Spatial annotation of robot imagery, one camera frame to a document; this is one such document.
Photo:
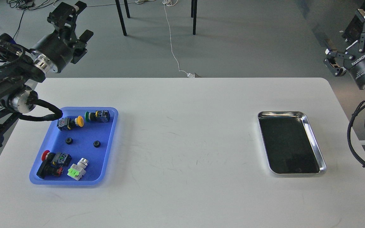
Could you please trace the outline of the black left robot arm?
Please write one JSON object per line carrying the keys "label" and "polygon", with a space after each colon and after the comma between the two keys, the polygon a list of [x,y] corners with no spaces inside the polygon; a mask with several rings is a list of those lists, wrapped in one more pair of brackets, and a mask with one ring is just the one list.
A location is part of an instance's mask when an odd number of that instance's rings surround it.
{"label": "black left robot arm", "polygon": [[79,38],[75,34],[77,16],[86,7],[82,1],[74,5],[60,3],[47,18],[54,31],[30,49],[6,33],[0,35],[0,147],[4,133],[18,119],[39,122],[62,117],[59,108],[39,99],[26,82],[31,79],[41,83],[50,71],[60,73],[87,53],[87,41],[93,32],[85,30]]}

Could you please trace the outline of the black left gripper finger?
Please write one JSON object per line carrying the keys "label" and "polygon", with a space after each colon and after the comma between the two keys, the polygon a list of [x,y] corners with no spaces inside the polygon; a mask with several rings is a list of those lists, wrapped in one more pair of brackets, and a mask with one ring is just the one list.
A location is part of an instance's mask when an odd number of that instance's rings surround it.
{"label": "black left gripper finger", "polygon": [[76,64],[87,53],[87,42],[91,39],[94,33],[90,30],[85,30],[83,34],[72,45],[72,63]]}
{"label": "black left gripper finger", "polygon": [[76,41],[75,34],[77,16],[87,8],[87,4],[77,1],[74,5],[60,3],[47,17],[47,22],[54,26],[54,33],[67,41]]}

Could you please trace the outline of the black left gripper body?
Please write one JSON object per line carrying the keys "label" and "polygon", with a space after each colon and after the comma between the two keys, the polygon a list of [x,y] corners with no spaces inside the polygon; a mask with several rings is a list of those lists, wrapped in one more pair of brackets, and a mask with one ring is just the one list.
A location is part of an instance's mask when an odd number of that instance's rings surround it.
{"label": "black left gripper body", "polygon": [[80,42],[74,31],[54,31],[31,48],[33,65],[44,74],[60,73],[69,63],[80,60]]}

